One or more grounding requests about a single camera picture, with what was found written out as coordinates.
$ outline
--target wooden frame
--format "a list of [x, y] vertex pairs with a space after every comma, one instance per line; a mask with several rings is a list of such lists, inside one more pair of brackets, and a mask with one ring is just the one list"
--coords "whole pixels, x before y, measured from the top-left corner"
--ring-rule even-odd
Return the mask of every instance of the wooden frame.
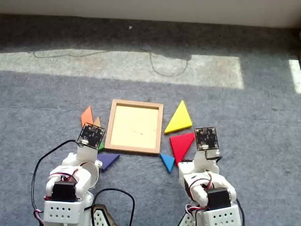
[[163, 104], [114, 99], [105, 148], [139, 153], [160, 153], [162, 118]]

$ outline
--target circuit board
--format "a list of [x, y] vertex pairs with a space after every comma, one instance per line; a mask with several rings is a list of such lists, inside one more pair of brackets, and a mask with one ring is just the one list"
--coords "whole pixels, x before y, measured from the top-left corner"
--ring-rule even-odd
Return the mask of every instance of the circuit board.
[[93, 149], [98, 149], [103, 139], [104, 133], [105, 128], [98, 127], [86, 122], [80, 132], [77, 142]]
[[194, 129], [197, 150], [219, 149], [215, 127]]

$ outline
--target yellow triangle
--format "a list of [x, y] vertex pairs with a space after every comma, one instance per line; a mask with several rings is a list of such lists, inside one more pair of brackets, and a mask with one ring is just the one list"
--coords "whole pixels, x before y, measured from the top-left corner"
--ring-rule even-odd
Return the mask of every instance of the yellow triangle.
[[93, 125], [101, 127], [100, 118], [99, 117], [97, 117], [97, 119], [95, 119], [95, 121], [93, 122]]
[[184, 101], [182, 100], [171, 118], [164, 134], [171, 133], [177, 130], [185, 129], [192, 126], [192, 121], [188, 114]]

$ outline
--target wall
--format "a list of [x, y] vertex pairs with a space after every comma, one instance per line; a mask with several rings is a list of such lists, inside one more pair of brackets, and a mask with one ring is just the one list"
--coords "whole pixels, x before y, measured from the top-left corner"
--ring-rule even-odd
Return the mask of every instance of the wall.
[[301, 27], [301, 0], [0, 0], [0, 13]]

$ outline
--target tangram piece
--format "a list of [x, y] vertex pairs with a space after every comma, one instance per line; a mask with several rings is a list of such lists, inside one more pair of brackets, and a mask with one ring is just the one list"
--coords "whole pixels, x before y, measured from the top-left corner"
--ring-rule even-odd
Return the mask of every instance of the tangram piece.
[[85, 125], [85, 122], [93, 125], [92, 107], [89, 106], [81, 115], [81, 126]]
[[192, 126], [192, 121], [190, 119], [185, 103], [182, 100], [177, 110], [175, 111], [173, 117], [171, 118], [168, 126], [166, 127], [164, 134], [175, 132], [191, 126]]
[[104, 144], [103, 142], [100, 143], [99, 147], [98, 147], [98, 151], [101, 151], [104, 149]]
[[98, 154], [97, 158], [103, 163], [102, 171], [105, 171], [119, 157], [119, 154]]
[[171, 173], [171, 170], [173, 169], [174, 166], [174, 157], [168, 156], [166, 154], [160, 154], [160, 157], [166, 166], [166, 169], [169, 173]]
[[97, 118], [94, 120], [93, 125], [101, 127], [101, 124], [100, 124], [100, 118], [99, 118], [99, 117], [97, 117]]
[[174, 152], [175, 164], [181, 162], [194, 141], [194, 133], [186, 133], [169, 138], [171, 148]]

